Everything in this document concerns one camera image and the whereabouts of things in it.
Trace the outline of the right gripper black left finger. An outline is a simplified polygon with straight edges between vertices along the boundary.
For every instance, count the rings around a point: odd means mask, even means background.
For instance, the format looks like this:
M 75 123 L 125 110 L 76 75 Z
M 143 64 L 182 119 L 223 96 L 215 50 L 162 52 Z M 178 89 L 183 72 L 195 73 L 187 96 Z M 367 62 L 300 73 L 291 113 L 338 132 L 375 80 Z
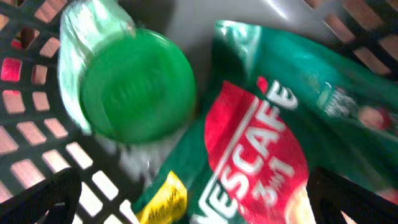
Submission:
M 76 168 L 65 168 L 1 204 L 1 223 L 72 223 L 81 195 Z

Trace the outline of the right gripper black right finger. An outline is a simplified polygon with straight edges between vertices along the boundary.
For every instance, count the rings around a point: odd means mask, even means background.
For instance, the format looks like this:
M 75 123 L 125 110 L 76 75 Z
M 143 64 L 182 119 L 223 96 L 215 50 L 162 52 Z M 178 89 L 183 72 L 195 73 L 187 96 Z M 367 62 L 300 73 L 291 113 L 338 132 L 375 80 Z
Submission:
M 397 223 L 397 205 L 322 167 L 310 173 L 306 190 L 315 221 L 346 223 Z

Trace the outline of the green Nescafe coffee bag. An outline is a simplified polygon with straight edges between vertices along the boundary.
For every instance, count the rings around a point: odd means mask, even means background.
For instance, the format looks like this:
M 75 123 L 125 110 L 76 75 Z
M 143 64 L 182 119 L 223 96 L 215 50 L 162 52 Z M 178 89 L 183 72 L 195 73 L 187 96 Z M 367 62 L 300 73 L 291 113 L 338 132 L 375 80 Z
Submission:
M 218 21 L 197 120 L 132 205 L 140 223 L 313 223 L 324 167 L 397 202 L 397 85 L 290 32 Z

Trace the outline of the green lid glass jar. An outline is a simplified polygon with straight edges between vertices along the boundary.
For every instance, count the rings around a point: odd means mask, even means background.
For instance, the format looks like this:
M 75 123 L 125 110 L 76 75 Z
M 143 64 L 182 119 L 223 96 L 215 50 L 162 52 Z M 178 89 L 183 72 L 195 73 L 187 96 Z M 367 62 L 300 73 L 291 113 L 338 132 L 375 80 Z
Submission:
M 148 29 L 96 52 L 80 82 L 80 105 L 92 130 L 123 143 L 154 141 L 191 120 L 193 70 L 169 39 Z

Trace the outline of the orange San Remo spaghetti pack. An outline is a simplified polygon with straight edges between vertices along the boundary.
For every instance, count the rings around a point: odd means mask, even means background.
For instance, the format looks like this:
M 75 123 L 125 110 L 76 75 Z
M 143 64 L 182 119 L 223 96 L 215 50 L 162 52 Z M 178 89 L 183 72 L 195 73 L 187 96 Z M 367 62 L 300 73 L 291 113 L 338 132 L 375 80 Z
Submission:
M 35 65 L 30 44 L 35 29 L 7 23 L 1 29 L 1 93 L 16 94 L 33 90 L 31 81 Z

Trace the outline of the light teal snack packet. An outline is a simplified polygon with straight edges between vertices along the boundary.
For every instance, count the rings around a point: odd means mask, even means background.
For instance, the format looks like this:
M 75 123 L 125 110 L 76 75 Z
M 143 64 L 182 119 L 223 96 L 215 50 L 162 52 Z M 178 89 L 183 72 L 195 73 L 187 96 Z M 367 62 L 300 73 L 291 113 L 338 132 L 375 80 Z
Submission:
M 117 1 L 74 1 L 62 13 L 58 83 L 65 109 L 84 134 L 119 149 L 121 166 L 134 179 L 152 180 L 185 123 L 174 132 L 148 142 L 123 143 L 94 132 L 80 105 L 80 82 L 94 54 L 123 35 L 135 35 L 132 18 Z

